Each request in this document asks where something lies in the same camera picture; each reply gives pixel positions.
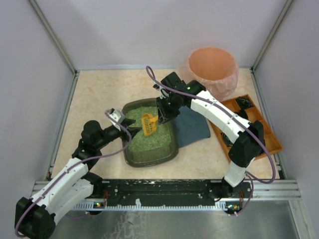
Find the yellow litter scoop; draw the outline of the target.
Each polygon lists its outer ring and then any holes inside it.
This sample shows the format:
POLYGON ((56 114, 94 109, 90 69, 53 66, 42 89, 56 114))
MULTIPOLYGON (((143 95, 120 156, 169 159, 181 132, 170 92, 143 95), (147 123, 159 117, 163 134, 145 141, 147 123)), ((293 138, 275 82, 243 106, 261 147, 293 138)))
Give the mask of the yellow litter scoop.
POLYGON ((158 116, 154 116, 152 114, 144 114, 141 117, 143 132, 145 136, 150 136, 156 132, 158 119, 158 116))

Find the dark grey litter box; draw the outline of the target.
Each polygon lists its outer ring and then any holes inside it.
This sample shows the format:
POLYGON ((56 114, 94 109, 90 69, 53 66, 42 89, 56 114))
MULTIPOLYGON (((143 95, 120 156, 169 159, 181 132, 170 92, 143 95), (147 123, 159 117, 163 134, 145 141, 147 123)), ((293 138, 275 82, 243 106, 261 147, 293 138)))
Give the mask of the dark grey litter box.
MULTIPOLYGON (((133 127, 141 127, 142 115, 158 115, 154 98, 127 103, 122 109, 126 118, 136 120, 133 127)), ((161 124, 155 133, 145 136, 143 131, 137 133, 124 151, 126 163, 131 167, 149 167, 174 159, 178 154, 178 142, 173 122, 161 124)))

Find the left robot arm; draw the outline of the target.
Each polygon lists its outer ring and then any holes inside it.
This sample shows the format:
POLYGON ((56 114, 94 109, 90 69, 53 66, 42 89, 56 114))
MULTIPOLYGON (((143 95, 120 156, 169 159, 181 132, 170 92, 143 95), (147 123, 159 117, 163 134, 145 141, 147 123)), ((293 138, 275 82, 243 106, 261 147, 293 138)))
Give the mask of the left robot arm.
POLYGON ((102 190, 102 178, 90 170, 103 157, 101 149, 120 138, 127 147, 141 127, 133 119, 109 116, 103 129, 95 120, 83 126, 81 139, 64 168, 31 198, 22 197, 15 208, 15 234, 19 238, 48 239, 59 221, 80 201, 102 190))

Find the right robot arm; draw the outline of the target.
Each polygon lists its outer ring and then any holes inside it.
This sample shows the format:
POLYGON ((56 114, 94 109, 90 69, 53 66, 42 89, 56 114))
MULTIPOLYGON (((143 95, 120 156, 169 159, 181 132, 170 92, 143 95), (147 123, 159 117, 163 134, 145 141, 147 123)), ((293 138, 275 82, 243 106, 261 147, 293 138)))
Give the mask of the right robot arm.
POLYGON ((228 137, 232 143, 228 152, 231 162, 222 178, 220 194, 237 193, 251 162, 261 151, 266 150, 262 123, 240 117, 220 103, 198 81, 186 84, 176 72, 156 82, 156 85, 160 90, 160 97, 156 99, 159 124, 175 119, 181 107, 188 107, 204 116, 228 137))

